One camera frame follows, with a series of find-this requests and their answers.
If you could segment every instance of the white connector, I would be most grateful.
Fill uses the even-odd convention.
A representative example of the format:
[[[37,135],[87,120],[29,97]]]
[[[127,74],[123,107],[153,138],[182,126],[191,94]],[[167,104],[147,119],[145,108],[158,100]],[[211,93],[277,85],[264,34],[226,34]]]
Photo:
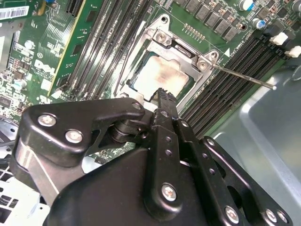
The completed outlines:
[[[269,41],[275,45],[281,46],[287,39],[288,36],[284,32],[280,32],[278,35],[270,38]]]
[[[295,46],[290,51],[286,51],[285,54],[292,58],[298,58],[301,54],[301,46]]]

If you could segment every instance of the silver bolt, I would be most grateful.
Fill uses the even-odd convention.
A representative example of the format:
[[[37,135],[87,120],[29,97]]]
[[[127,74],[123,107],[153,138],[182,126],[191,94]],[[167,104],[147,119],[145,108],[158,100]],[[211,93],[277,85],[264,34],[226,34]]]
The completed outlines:
[[[163,184],[161,191],[164,198],[166,198],[168,201],[172,202],[177,198],[175,189],[168,184]]]
[[[78,130],[75,130],[75,129],[67,131],[65,134],[65,137],[69,142],[74,143],[74,144],[77,144],[83,140],[82,134]]]
[[[168,118],[168,113],[166,111],[161,111],[161,114],[164,116],[164,117],[167,117]]]
[[[200,60],[197,62],[197,67],[200,71],[205,71],[208,67],[208,63],[205,60]]]
[[[275,214],[274,214],[272,211],[270,211],[269,209],[267,209],[267,210],[265,211],[265,213],[267,214],[268,218],[269,218],[272,222],[277,223],[277,218],[276,218]]]
[[[126,93],[121,93],[119,96],[122,97],[122,98],[126,98],[126,97],[128,97],[128,94],[126,94]]]
[[[156,36],[156,39],[159,43],[164,43],[166,40],[166,35],[164,33],[159,32]]]
[[[182,125],[185,126],[185,127],[189,127],[188,123],[185,122],[185,121],[182,121]]]
[[[232,223],[234,223],[234,224],[238,224],[239,223],[239,217],[238,217],[236,211],[232,207],[226,206],[225,212],[227,214],[227,217],[229,218],[229,220]]]
[[[217,58],[217,54],[216,54],[215,52],[213,52],[213,53],[211,54],[211,58],[212,58],[212,59],[216,59],[216,58]]]
[[[136,108],[137,110],[141,110],[141,107],[140,107],[140,105],[138,104],[138,103],[132,103],[132,106],[134,107],[134,108]]]
[[[285,215],[282,212],[277,211],[277,214],[280,217],[280,219],[282,219],[285,223],[288,223],[288,220],[286,219]]]
[[[210,145],[212,145],[212,146],[214,146],[214,141],[212,140],[212,139],[207,139],[207,142],[210,144]]]
[[[38,118],[38,122],[42,126],[51,127],[56,124],[56,119],[55,119],[55,117],[53,117],[51,115],[44,114]]]

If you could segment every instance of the motherboard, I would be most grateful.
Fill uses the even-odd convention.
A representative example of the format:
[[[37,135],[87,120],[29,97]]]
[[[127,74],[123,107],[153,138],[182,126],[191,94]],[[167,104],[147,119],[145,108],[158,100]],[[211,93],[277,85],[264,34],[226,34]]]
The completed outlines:
[[[301,53],[300,0],[22,2],[0,0],[0,115],[16,123],[65,101],[132,97],[154,110],[164,88],[201,138],[258,88],[210,63],[266,81]]]

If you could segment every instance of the ram slot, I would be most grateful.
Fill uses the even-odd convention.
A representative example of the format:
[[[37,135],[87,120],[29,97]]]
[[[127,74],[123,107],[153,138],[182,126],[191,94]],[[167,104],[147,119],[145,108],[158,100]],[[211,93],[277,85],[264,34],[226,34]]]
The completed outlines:
[[[276,49],[270,49],[267,43],[252,35],[226,67],[261,79],[281,59],[276,53]],[[218,72],[182,117],[201,138],[252,87],[250,82]]]
[[[267,73],[277,62],[279,59],[271,59],[269,64],[264,67],[264,72]],[[253,87],[253,84],[247,82],[246,85],[243,87],[243,89],[240,89],[239,92],[236,93],[235,98],[231,100],[233,103],[237,103],[245,94],[248,90],[250,90]],[[199,130],[197,137],[201,138],[206,131],[208,131],[212,125],[217,123],[217,121],[227,112],[231,109],[232,105],[226,105],[225,108],[220,109],[220,111],[217,111],[217,114],[212,115],[211,118],[207,121],[204,122],[203,127]]]
[[[128,1],[127,5],[125,6],[125,8],[123,9],[123,14],[120,17],[120,22],[118,24],[118,26],[116,27],[116,29],[114,29],[113,34],[111,34],[107,45],[105,46],[105,49],[102,53],[101,59],[99,60],[98,63],[98,67],[96,72],[92,75],[92,77],[89,79],[88,84],[85,86],[85,88],[82,90],[83,94],[84,93],[88,93],[90,94],[90,92],[93,90],[96,81],[99,78],[99,75],[101,73],[101,71],[103,70],[107,60],[109,59],[113,49],[115,48],[116,44],[118,43],[119,38],[122,36],[122,34],[124,33],[124,26],[125,24],[128,24],[130,22],[130,17],[135,9],[135,4],[133,1]]]
[[[252,37],[248,39],[248,41],[240,48],[239,52],[236,55],[234,55],[230,61],[228,61],[225,67],[233,70],[238,64],[238,62],[243,58],[243,54],[240,54],[240,52],[248,53],[254,46],[256,46],[257,43],[258,40]],[[191,113],[188,109],[186,112],[184,112],[182,117],[187,120],[190,120],[192,117],[194,117],[194,115],[196,115],[198,110],[201,108],[199,101],[206,103],[210,95],[214,93],[219,88],[219,86],[227,85],[227,83],[224,83],[224,81],[227,81],[229,77],[233,76],[225,72],[218,72],[214,80],[206,87],[206,89],[189,107],[189,109],[198,109],[194,111],[194,113]]]
[[[135,23],[131,23],[130,28],[128,29],[128,35],[126,38],[124,38],[122,40],[122,43],[119,47],[119,49],[117,50],[117,54],[114,56],[113,61],[110,63],[109,68],[106,72],[106,74],[104,75],[104,78],[102,79],[100,85],[98,86],[96,92],[94,94],[92,94],[89,99],[94,99],[94,98],[100,98],[101,94],[103,93],[104,89],[106,88],[112,74],[113,71],[115,70],[118,62],[120,62],[122,56],[124,55],[128,45],[130,45],[130,43],[132,42],[132,40],[134,39],[139,26],[144,18],[144,15],[147,13],[147,10],[149,9],[149,7],[151,6],[151,4],[153,3],[153,0],[148,0],[143,2],[143,4],[138,8],[138,12],[136,13],[135,18],[133,18],[133,21],[135,21]]]
[[[75,93],[79,93],[83,86],[85,85],[85,80],[89,76],[90,70],[93,66],[93,63],[95,62],[99,51],[101,50],[108,34],[110,33],[110,30],[112,29],[114,23],[118,18],[120,17],[121,13],[121,6],[123,4],[123,1],[115,1],[112,12],[110,13],[108,17],[108,22],[105,24],[103,28],[103,32],[98,33],[98,36],[96,38],[97,42],[92,48],[91,51],[87,52],[87,60],[84,62],[83,65],[80,66],[81,70],[79,70],[79,73],[81,73],[81,77],[77,82],[73,85]]]
[[[93,40],[94,40],[94,36],[95,33],[98,32],[99,34],[103,33],[104,30],[104,26],[103,24],[106,24],[108,22],[109,16],[107,16],[108,14],[111,13],[113,7],[111,4],[110,0],[104,0],[103,5],[100,9],[100,12],[98,13],[98,16],[96,18],[96,21],[94,23],[94,26],[92,28],[92,31],[86,41],[86,44],[83,48],[83,51],[80,54],[79,60],[77,61],[77,64],[73,70],[73,73],[71,74],[71,76],[68,78],[67,84],[69,86],[75,86],[77,79],[80,79],[79,77],[79,68],[81,66],[81,63],[83,62],[85,56],[88,54],[89,50],[90,50],[90,46],[93,45]]]

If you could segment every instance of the barcode label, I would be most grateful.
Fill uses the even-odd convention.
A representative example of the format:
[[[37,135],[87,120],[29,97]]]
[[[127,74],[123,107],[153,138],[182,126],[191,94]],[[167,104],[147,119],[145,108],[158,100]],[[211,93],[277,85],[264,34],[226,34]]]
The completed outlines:
[[[28,14],[29,6],[0,8],[0,20],[11,19]]]

